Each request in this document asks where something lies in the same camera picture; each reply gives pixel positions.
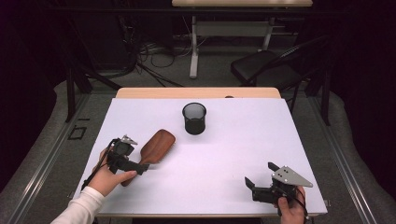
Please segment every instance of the black chair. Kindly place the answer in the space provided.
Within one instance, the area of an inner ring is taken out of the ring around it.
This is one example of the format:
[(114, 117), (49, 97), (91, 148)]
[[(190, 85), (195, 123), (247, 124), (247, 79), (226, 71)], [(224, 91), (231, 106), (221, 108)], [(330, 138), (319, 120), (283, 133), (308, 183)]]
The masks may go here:
[(232, 73), (241, 86), (275, 87), (279, 91), (294, 87), (290, 113), (294, 108), (298, 89), (303, 80), (317, 74), (323, 65), (327, 35), (315, 38), (276, 55), (270, 50), (250, 54), (231, 63)]

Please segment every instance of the human hand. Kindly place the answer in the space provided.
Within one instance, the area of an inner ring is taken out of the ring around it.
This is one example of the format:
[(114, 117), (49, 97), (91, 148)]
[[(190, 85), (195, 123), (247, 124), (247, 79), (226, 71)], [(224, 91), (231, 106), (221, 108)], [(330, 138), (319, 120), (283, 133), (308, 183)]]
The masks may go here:
[[(106, 150), (103, 150), (100, 153), (99, 160), (105, 154), (105, 151)], [(105, 159), (102, 161), (101, 168), (98, 170), (96, 175), (88, 184), (88, 186), (99, 191), (104, 197), (106, 197), (119, 183), (127, 179), (133, 178), (137, 174), (136, 171), (128, 171), (122, 174), (114, 175), (108, 169), (108, 166), (106, 164), (107, 164), (107, 157), (105, 157)]]
[[(297, 200), (299, 200), (302, 204), (305, 204), (305, 191), (301, 186), (297, 187)], [(281, 224), (303, 224), (305, 220), (305, 214), (303, 207), (297, 203), (295, 200), (292, 200), (290, 204), (288, 204), (288, 200), (285, 197), (281, 197), (277, 200), (277, 206), (282, 213), (282, 217), (280, 218)]]

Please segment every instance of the silver metal bracket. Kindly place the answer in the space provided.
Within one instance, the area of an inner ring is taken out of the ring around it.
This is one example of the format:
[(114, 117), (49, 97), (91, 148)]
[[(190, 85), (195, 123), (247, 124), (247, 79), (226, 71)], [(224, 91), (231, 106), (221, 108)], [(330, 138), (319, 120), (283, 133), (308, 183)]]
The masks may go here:
[(291, 170), (289, 166), (283, 166), (272, 173), (272, 178), (288, 185), (304, 186), (309, 188), (314, 187), (311, 182)]
[(124, 135), (121, 138), (121, 142), (122, 143), (126, 143), (126, 144), (132, 144), (132, 145), (137, 145), (136, 141), (132, 140), (130, 137), (128, 137), (128, 135)]

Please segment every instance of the black curtain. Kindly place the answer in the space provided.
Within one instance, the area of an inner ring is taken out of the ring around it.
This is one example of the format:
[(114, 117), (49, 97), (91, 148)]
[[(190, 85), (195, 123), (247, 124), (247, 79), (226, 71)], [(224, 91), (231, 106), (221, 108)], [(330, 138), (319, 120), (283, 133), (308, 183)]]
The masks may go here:
[(3, 1), (0, 33), (2, 190), (47, 123), (65, 69), (35, 1)]
[(299, 40), (322, 33), (332, 36), (331, 90), (345, 102), (361, 158), (396, 199), (396, 4), (316, 0), (314, 7), (350, 13), (341, 20), (307, 20)]

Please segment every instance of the person's arm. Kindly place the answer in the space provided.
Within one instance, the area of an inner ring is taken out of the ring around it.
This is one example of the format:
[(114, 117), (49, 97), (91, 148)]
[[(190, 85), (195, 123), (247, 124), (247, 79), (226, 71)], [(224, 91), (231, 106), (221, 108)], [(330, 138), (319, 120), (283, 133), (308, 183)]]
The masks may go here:
[(104, 200), (105, 197), (99, 191), (86, 187), (51, 223), (92, 223)]
[[(304, 188), (299, 186), (297, 189), (296, 198), (305, 205)], [(304, 208), (299, 203), (293, 200), (288, 204), (288, 200), (285, 197), (281, 197), (277, 200), (277, 205), (282, 213), (282, 217), (280, 218), (281, 224), (304, 224)]]
[(96, 214), (102, 208), (105, 197), (121, 182), (136, 175), (136, 171), (128, 171), (114, 175), (108, 170), (106, 158), (102, 167), (93, 177), (87, 187), (77, 199), (70, 201), (67, 208), (51, 223), (89, 223), (91, 224)]

